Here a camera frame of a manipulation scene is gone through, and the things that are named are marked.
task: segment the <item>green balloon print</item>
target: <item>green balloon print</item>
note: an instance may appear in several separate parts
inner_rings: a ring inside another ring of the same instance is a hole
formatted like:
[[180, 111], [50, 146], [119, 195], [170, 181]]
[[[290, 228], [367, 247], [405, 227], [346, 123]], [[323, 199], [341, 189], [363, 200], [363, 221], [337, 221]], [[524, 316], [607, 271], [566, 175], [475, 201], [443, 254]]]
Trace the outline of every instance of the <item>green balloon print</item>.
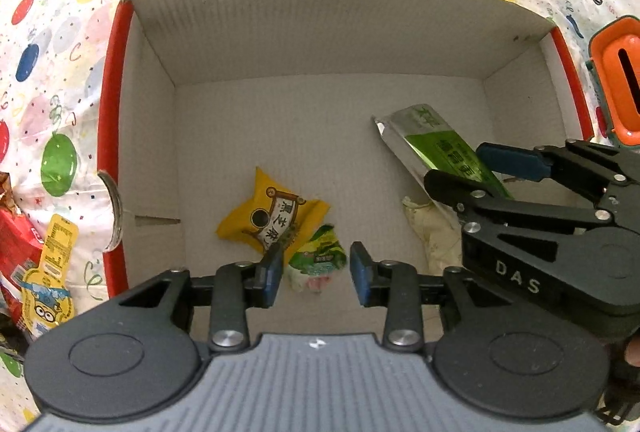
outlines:
[[61, 197], [71, 188], [76, 175], [78, 154], [74, 144], [64, 134], [53, 134], [42, 154], [40, 179], [53, 197]]
[[6, 370], [13, 374], [16, 378], [20, 378], [22, 375], [22, 367], [8, 354], [0, 352], [0, 360], [4, 363]]

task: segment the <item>red balloon print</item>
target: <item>red balloon print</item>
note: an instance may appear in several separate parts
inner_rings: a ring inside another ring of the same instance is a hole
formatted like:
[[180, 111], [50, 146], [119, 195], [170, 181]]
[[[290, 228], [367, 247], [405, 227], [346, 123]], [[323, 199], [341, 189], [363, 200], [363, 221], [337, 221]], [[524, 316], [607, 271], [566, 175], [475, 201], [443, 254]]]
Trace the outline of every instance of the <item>red balloon print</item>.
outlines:
[[9, 127], [4, 121], [0, 121], [0, 163], [4, 160], [9, 150]]
[[111, 33], [111, 19], [109, 17], [109, 4], [97, 9], [84, 28], [84, 39], [89, 44], [106, 42]]
[[15, 9], [14, 16], [11, 17], [11, 23], [16, 26], [23, 21], [31, 6], [33, 6], [33, 0], [22, 0]]
[[600, 129], [600, 134], [603, 137], [609, 137], [609, 135], [607, 134], [607, 118], [604, 117], [602, 107], [596, 107], [596, 119], [598, 120], [598, 128]]

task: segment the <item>orange container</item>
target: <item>orange container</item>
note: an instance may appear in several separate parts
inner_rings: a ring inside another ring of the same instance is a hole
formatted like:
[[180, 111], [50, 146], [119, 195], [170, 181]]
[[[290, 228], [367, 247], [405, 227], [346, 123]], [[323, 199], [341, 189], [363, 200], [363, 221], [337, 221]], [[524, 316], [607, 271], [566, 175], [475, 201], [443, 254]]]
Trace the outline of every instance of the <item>orange container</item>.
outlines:
[[594, 34], [589, 56], [607, 135], [621, 145], [640, 145], [640, 20], [625, 16]]

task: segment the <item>green snack package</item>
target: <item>green snack package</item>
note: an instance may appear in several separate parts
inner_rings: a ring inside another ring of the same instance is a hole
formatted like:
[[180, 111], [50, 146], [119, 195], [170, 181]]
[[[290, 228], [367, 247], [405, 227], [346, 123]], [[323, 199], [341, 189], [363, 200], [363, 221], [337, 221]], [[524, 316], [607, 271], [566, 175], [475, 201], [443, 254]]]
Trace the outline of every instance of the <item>green snack package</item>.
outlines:
[[374, 117], [373, 121], [383, 141], [421, 186], [427, 171], [434, 169], [484, 183], [511, 197], [471, 147], [429, 105], [413, 105]]
[[347, 255], [331, 224], [323, 224], [311, 239], [293, 254], [285, 275], [294, 291], [320, 292], [334, 273], [347, 265]]

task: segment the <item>cartoon character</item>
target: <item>cartoon character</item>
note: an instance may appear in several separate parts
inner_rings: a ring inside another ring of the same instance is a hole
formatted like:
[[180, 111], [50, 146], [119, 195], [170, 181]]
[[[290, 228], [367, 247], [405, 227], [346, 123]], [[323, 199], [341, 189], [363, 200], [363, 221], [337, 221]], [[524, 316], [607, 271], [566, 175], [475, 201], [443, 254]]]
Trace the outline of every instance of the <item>cartoon character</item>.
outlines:
[[29, 282], [19, 281], [18, 284], [33, 293], [34, 311], [41, 319], [49, 323], [62, 323], [63, 312], [60, 301], [71, 297], [69, 291], [64, 288], [47, 287]]

